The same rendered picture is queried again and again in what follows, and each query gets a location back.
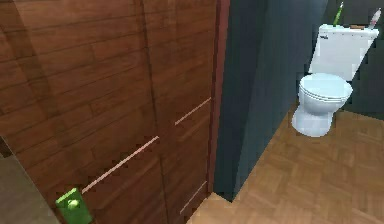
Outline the white spray bottle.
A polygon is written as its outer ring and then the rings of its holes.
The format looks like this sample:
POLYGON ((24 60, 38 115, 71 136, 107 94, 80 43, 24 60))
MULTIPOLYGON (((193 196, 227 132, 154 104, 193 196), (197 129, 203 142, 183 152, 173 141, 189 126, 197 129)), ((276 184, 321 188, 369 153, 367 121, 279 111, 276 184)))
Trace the white spray bottle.
POLYGON ((378 8, 377 11, 372 16, 372 18, 370 20, 370 23, 369 23, 367 28, 370 29, 370 30, 374 29, 376 23, 380 19, 380 16, 381 16, 381 8, 378 8))

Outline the white toilet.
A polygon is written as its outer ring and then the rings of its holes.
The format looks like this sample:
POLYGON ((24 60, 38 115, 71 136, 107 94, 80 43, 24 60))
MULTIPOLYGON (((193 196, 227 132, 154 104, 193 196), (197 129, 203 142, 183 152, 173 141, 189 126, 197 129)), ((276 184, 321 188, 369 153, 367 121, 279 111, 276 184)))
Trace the white toilet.
POLYGON ((329 132, 334 114, 352 95, 350 81, 378 36, 376 28, 319 27, 308 75, 298 83, 292 126, 299 133, 322 137, 329 132))

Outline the brown wooden door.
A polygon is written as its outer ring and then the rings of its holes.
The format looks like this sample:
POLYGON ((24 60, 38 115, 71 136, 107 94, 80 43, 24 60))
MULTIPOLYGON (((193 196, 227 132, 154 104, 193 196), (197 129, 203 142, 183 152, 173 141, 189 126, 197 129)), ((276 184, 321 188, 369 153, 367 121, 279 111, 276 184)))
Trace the brown wooden door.
POLYGON ((208 196, 221 0, 0 0, 0 144, 58 224, 188 224, 208 196))

